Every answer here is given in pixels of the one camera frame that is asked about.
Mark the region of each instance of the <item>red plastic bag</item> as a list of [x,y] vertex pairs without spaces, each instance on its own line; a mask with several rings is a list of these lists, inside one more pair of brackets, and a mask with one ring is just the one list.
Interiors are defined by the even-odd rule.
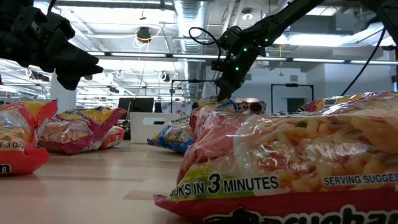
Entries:
[[205,223],[397,223],[398,93],[303,116],[203,111],[155,204]]
[[39,143],[49,151],[66,155],[98,150],[105,134],[125,112],[122,108],[103,107],[65,111],[45,125]]
[[36,148],[42,125],[57,112],[57,102],[36,101],[0,107],[0,175],[31,174],[49,159]]
[[107,149],[118,146],[122,143],[124,137],[124,129],[113,126],[105,135],[105,141],[102,142],[100,149]]

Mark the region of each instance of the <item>computer monitor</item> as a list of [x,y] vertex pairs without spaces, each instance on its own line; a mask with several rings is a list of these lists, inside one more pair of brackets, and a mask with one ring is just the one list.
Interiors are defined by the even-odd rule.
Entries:
[[154,103],[155,98],[120,98],[118,107],[128,111],[130,105],[130,112],[152,113],[154,111]]

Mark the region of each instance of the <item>table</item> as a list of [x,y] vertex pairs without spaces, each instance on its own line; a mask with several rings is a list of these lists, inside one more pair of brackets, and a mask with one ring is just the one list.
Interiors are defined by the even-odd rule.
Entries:
[[175,187],[181,160],[181,154],[127,141],[74,156],[51,154],[32,175],[0,178],[0,222],[189,223],[152,199]]

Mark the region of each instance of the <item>wooden table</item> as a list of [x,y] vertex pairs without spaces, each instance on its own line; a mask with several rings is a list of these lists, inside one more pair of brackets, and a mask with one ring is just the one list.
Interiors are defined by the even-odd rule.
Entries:
[[0,178],[0,223],[189,223],[152,199],[175,187],[181,160],[127,141],[104,151],[52,154],[32,175]]

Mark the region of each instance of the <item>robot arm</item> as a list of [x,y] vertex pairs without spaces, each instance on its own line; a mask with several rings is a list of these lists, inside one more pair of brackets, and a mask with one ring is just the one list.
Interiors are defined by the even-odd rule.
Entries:
[[[279,13],[263,18],[245,30],[238,27],[228,29],[218,40],[219,46],[228,51],[226,59],[214,61],[211,65],[213,70],[223,72],[215,81],[220,87],[218,100],[229,98],[241,87],[261,48],[271,46],[288,26],[322,2],[323,0],[295,0]],[[398,1],[360,0],[360,2],[376,13],[377,18],[398,43]]]
[[33,0],[0,0],[0,58],[56,72],[67,90],[76,89],[81,77],[103,71],[96,57],[68,42],[74,36],[66,18],[44,15]]

